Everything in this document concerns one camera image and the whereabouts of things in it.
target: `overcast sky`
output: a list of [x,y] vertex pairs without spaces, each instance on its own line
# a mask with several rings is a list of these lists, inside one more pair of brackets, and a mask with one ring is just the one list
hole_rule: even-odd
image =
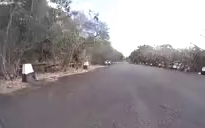
[[205,0],[73,0],[72,7],[99,12],[125,56],[142,44],[205,48]]

